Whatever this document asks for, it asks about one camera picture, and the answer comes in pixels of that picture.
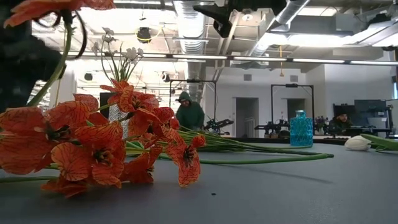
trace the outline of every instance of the hood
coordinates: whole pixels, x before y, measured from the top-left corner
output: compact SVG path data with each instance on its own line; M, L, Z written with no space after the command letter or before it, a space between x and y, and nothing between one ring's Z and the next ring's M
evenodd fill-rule
M189 94L186 91L183 91L180 94L180 97L178 98L178 101L181 101L181 100L188 100L189 102L192 102L191 97L189 96Z

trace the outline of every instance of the black frame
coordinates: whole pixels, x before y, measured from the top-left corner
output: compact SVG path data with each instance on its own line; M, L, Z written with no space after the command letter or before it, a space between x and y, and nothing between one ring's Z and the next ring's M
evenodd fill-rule
M312 101L312 122L315 122L315 107L313 100L313 85L298 85L298 84L272 84L271 85L271 120L274 122L274 86L284 86L286 88L310 87L311 88L311 101Z
M186 83L213 83L214 84L214 120L216 120L216 106L217 106L217 82L213 80L173 80L170 79L169 85L169 107L172 106L172 83L173 82L186 82Z

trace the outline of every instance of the window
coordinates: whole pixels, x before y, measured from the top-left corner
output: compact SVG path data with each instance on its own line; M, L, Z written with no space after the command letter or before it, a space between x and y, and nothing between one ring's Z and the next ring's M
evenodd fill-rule
M397 83L394 82L394 99L398 99Z

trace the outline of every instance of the wall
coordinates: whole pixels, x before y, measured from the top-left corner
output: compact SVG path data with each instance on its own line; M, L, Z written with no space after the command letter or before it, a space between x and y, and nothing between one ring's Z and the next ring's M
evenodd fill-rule
M385 52L378 60L389 60ZM306 75L314 85L315 116L333 117L333 104L353 105L355 100L390 100L392 68L360 65L320 65Z
M214 69L206 68L207 79L213 76ZM243 74L252 74L251 82L243 81ZM221 74L217 83L217 104L216 118L234 119L235 116L235 99L237 97L259 98L259 124L266 124L271 121L271 84L290 83L289 75L298 75L298 83L305 84L305 74L298 69L284 70L284 77L280 77L280 69L269 71L266 69L233 69L226 68ZM287 116L287 100L286 98L304 98L310 102L311 96L302 88L274 88L274 119L279 119L282 115ZM205 113L213 117L214 113L214 92L209 88L204 92L205 97ZM234 134L233 126L223 128ZM259 132L259 136L263 137L264 131Z

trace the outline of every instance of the green hoodie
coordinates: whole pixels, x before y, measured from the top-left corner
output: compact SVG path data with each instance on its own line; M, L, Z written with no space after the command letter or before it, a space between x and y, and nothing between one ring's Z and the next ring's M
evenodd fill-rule
M175 114L175 117L180 122L180 125L189 128L201 128L203 126L203 122L205 121L205 113L200 107L199 103L194 102L189 97L187 92L182 92L178 101L188 100L191 104L188 107L180 105Z

